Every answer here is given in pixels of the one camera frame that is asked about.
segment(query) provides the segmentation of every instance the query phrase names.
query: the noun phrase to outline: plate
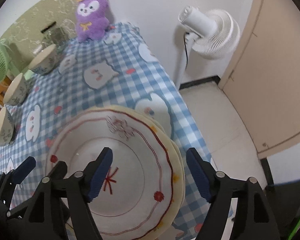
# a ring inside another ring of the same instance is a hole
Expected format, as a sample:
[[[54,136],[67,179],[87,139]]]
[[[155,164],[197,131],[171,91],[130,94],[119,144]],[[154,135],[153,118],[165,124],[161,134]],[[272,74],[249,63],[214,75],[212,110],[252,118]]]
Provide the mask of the plate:
[[[127,113],[89,109],[57,135],[46,174],[62,160],[70,176],[110,147],[112,166],[99,196],[89,204],[96,225],[104,240],[155,239],[165,229],[163,221],[171,224],[175,218],[184,187],[181,179],[175,182],[182,174],[178,155],[162,135]]]

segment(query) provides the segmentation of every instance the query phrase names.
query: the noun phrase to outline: door frame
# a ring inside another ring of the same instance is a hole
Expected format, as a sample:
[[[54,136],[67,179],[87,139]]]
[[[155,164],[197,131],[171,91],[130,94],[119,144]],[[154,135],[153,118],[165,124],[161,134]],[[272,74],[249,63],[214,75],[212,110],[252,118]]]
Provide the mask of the door frame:
[[[244,27],[239,44],[234,51],[232,58],[230,60],[230,63],[228,67],[226,68],[224,74],[221,77],[221,80],[218,84],[218,87],[222,90],[226,83],[228,82],[229,78],[231,78],[232,73],[234,72],[235,67],[239,63],[239,60],[241,59],[242,54],[244,53],[250,37],[252,35],[252,32],[257,24],[257,20],[262,8],[263,0],[252,0],[251,10],[248,15],[246,26]]]

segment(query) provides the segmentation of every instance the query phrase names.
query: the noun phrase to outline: purple plush toy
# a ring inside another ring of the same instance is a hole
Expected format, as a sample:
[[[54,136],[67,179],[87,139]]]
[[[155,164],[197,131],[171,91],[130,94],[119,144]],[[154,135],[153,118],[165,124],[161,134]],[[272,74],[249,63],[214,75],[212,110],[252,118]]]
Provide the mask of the purple plush toy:
[[[108,0],[80,1],[76,11],[77,25],[75,27],[79,42],[88,38],[102,39],[109,25],[109,20],[105,17],[108,6]]]

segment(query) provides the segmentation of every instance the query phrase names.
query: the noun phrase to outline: ceramic bowl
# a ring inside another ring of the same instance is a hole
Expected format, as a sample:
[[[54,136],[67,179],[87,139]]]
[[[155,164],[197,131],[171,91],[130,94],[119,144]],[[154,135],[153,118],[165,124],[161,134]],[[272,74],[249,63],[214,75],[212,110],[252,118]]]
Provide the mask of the ceramic bowl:
[[[0,111],[0,146],[9,144],[14,134],[14,122],[7,108]]]
[[[20,73],[11,82],[4,95],[3,103],[11,106],[20,105],[26,98],[28,86],[23,74]]]
[[[52,44],[41,51],[29,64],[28,69],[36,74],[47,74],[57,63],[57,46]]]

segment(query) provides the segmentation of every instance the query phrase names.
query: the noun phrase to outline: white wall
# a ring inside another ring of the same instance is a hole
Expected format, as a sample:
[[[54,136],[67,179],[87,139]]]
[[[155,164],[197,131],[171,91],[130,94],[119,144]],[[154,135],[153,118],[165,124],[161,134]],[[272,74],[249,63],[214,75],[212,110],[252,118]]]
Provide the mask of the white wall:
[[[7,0],[0,9],[0,36],[26,10],[39,0]],[[150,49],[158,57],[170,77],[174,78],[183,51],[183,33],[177,16],[186,5],[199,7],[201,11],[222,8],[230,12],[244,28],[252,0],[109,0],[115,22],[129,21],[140,27],[141,34]],[[211,75],[221,76],[231,55],[208,61],[191,53],[184,82]]]
[[[267,158],[275,184],[300,180],[300,143]]]

